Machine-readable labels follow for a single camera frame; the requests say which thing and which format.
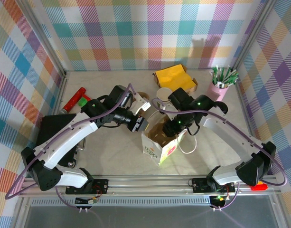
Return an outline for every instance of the plaid wall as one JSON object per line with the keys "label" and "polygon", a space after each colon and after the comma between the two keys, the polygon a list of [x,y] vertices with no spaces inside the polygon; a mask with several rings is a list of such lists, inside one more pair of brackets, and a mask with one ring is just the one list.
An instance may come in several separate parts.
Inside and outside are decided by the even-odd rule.
{"label": "plaid wall", "polygon": [[253,14],[253,17],[252,17],[252,19],[250,21],[250,24],[248,25],[247,29],[244,31],[244,35],[241,38],[240,43],[238,45],[238,48],[235,51],[235,54],[234,54],[234,57],[233,57],[233,59],[231,61],[230,66],[233,66],[235,64],[237,58],[239,57],[239,55],[240,55],[240,53],[242,51],[242,48],[244,47],[244,45],[245,45],[250,33],[252,32],[252,30],[253,30],[253,28],[254,28],[254,26],[256,24],[256,21],[257,21],[258,17],[260,16],[260,13],[261,13],[261,11],[262,11],[262,9],[264,7],[264,4],[266,2],[267,2],[267,0],[260,0],[260,3],[257,6],[257,9],[256,9],[255,13]]}
{"label": "plaid wall", "polygon": [[289,178],[282,194],[291,215],[291,0],[277,1],[239,73],[256,137],[275,143]]}
{"label": "plaid wall", "polygon": [[0,228],[9,227],[17,201],[4,196],[24,168],[20,152],[35,146],[60,79],[15,1],[0,1]]}
{"label": "plaid wall", "polygon": [[258,15],[252,19],[253,8],[260,4],[260,0],[29,2],[68,70],[228,65]]}

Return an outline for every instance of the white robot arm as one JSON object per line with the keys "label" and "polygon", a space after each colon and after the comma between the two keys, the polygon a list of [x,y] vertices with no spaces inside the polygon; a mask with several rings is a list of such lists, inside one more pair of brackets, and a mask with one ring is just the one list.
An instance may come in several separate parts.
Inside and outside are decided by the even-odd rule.
{"label": "white robot arm", "polygon": [[[104,101],[98,99],[89,101],[80,113],[76,116],[56,135],[43,144],[34,149],[25,148],[22,152],[22,158],[25,166],[53,139],[53,143],[44,151],[39,159],[34,162],[28,172],[38,184],[41,190],[48,190],[54,186],[71,186],[72,189],[79,190],[81,194],[92,192],[92,187],[97,184],[92,176],[83,168],[67,168],[59,165],[59,161],[63,156],[83,138],[98,130],[105,123],[116,122],[118,125],[127,125],[132,132],[144,130],[148,123],[137,113],[140,109],[146,111],[150,107],[149,101],[143,99],[138,93],[127,93],[125,100],[112,113],[95,121],[88,121],[89,118],[103,114],[111,109],[117,102],[119,97],[123,95],[125,88],[123,86],[115,86],[112,92],[104,96]],[[131,108],[125,108],[129,99],[132,101]],[[81,122],[78,126],[73,127],[77,122]]]}
{"label": "white robot arm", "polygon": [[[272,157],[275,156],[275,145],[271,142],[264,144],[252,136],[248,136],[247,139],[238,134],[234,128],[226,123],[227,119],[225,114],[228,109],[225,103],[214,102],[205,95],[194,99],[182,88],[174,91],[169,96],[169,100],[173,107],[167,105],[165,107],[166,111],[176,109],[186,112],[184,114],[176,114],[175,112],[168,114],[166,112],[169,115],[169,121],[165,123],[163,131],[168,137],[178,134],[195,122],[199,128],[203,126],[212,130],[229,144],[241,158],[241,161],[235,164],[217,166],[207,175],[208,185],[213,190],[236,181],[243,181],[250,186],[255,186],[267,174],[271,168],[272,161],[255,147],[254,144],[262,145],[262,148]],[[211,114],[190,112],[192,110],[210,111]],[[214,114],[221,116],[223,121],[215,117]]]}

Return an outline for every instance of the white paper bag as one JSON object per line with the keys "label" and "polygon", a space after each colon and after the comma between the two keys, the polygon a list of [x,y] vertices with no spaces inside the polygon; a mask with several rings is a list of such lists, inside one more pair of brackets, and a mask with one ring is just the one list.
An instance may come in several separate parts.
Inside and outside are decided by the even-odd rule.
{"label": "white paper bag", "polygon": [[159,143],[153,141],[151,138],[149,138],[150,131],[153,128],[157,127],[158,124],[163,124],[166,121],[166,119],[167,119],[167,116],[165,114],[161,114],[158,111],[155,112],[148,119],[149,126],[147,127],[145,131],[142,132],[142,135],[141,135],[143,153],[148,154],[157,165],[160,165],[168,156],[170,156],[175,151],[175,149],[178,146],[178,142],[180,143],[184,135],[187,133],[187,129],[183,130],[178,135],[178,140],[174,137],[173,140],[169,141],[170,140],[169,138],[168,143],[161,143],[162,146]]}

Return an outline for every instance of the red tool handle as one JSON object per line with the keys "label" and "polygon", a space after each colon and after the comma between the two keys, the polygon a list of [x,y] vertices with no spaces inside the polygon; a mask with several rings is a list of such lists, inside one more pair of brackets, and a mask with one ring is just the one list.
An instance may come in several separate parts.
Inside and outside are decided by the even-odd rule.
{"label": "red tool handle", "polygon": [[89,96],[87,96],[86,94],[83,94],[82,97],[84,97],[87,101],[91,100],[91,98]]}
{"label": "red tool handle", "polygon": [[86,89],[83,88],[83,87],[81,87],[75,93],[75,95],[73,95],[73,97],[67,102],[67,104],[63,107],[63,109],[65,109],[67,112],[69,112],[70,110],[72,110],[72,108],[81,99],[81,97],[83,96],[83,94],[85,94],[85,92],[86,92]]}

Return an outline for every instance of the white mug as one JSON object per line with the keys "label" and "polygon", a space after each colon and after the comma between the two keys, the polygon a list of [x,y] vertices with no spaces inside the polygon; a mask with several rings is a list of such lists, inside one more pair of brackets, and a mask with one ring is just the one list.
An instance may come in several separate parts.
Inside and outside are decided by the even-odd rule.
{"label": "white mug", "polygon": [[[158,99],[160,99],[161,101],[163,101],[163,103],[166,105],[166,104],[170,103],[170,100],[168,99],[168,97],[172,93],[173,93],[173,91],[171,89],[163,87],[163,88],[158,89],[158,91],[156,93],[156,97]],[[161,106],[161,101],[157,100],[158,107]]]}

